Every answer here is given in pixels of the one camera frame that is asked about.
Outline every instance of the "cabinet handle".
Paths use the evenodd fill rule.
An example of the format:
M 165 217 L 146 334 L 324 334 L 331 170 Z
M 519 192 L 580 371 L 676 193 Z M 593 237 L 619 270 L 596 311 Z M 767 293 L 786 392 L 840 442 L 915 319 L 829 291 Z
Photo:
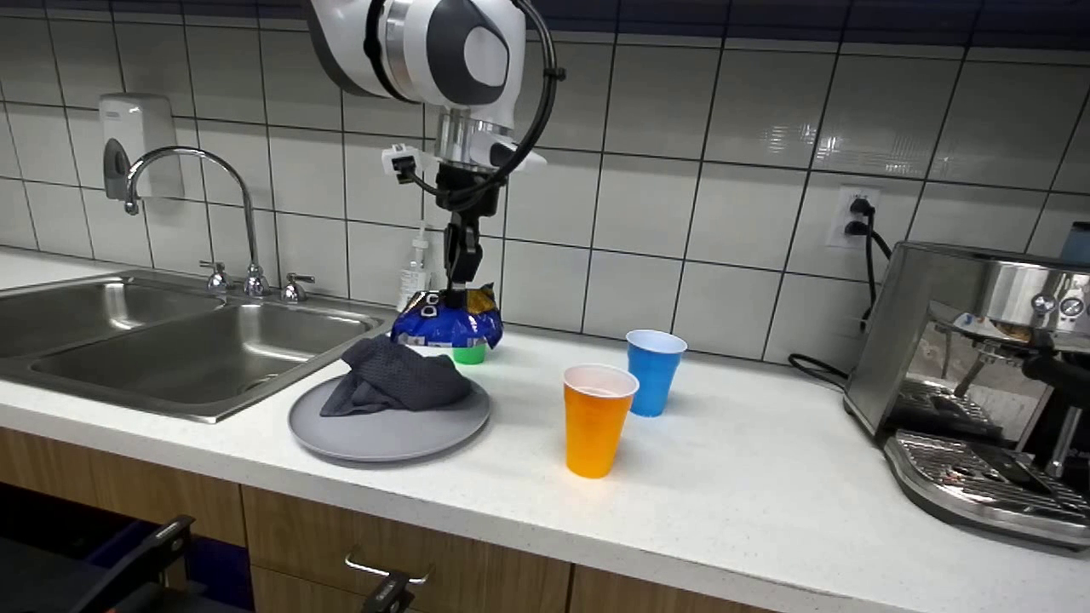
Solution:
M 388 570 L 376 570 L 376 566 L 364 566 L 355 554 L 342 554 L 342 570 L 355 570 L 355 571 L 364 571 L 364 577 L 376 577 L 376 578 L 404 577 L 404 571 L 388 571 Z M 408 577 L 408 586 L 426 586 L 426 581 L 429 581 L 429 577 Z

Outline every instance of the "coffee machine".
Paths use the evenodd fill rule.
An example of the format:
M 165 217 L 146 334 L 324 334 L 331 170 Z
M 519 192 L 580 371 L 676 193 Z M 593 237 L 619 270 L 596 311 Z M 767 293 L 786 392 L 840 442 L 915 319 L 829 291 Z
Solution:
M 844 404 L 919 508 L 1090 545 L 1085 304 L 1090 264 L 895 245 Z

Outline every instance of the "kitchen sink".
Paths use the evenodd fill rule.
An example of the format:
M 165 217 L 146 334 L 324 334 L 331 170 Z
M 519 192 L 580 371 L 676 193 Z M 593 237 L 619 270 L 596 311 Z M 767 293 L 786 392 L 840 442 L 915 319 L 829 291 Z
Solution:
M 0 293 L 0 359 L 83 345 L 213 305 L 202 286 L 165 276 L 96 276 Z
M 39 316 L 96 305 L 96 301 L 77 304 L 82 293 L 70 301 L 74 305 L 61 301 L 61 293 L 49 301 L 55 311 L 39 311 Z M 111 334 L 89 334 L 83 340 L 55 334 L 56 345 L 44 350 L 22 340 L 29 355 L 4 359 L 0 379 L 141 413 L 217 421 L 336 361 L 355 340 L 386 334 L 388 325 L 388 316 L 376 312 L 321 304 L 257 301 L 213 311 L 208 304 L 212 301 L 205 301 L 205 311 L 188 311 L 174 293 L 131 296 L 125 316 L 106 316 Z

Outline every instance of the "electrical outlet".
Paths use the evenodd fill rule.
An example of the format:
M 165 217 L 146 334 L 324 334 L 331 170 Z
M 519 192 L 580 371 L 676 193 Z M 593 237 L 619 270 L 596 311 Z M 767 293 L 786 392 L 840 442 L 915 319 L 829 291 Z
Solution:
M 829 245 L 829 247 L 859 247 L 860 235 L 844 235 L 844 229 L 851 220 L 860 220 L 859 213 L 851 213 L 853 196 L 866 196 L 873 207 L 877 207 L 883 192 L 874 192 L 874 186 L 840 186 L 839 192 L 839 207 L 827 213 L 823 245 Z

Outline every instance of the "wooden cabinet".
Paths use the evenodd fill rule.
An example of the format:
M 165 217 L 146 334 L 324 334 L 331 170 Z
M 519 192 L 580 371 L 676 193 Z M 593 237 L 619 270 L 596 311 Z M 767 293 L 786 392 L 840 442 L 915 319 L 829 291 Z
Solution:
M 575 570 L 568 613 L 755 613 L 755 611 L 609 577 L 609 571 Z
M 333 510 L 264 489 L 240 489 L 249 557 L 256 566 L 256 606 L 357 611 L 376 578 L 342 570 L 355 550 L 367 566 L 429 577 L 415 590 L 418 613 L 561 613 L 568 596 L 568 566 L 492 547 L 439 531 Z
M 48 497 L 163 524 L 189 513 L 194 531 L 244 545 L 238 488 L 0 430 L 0 480 Z

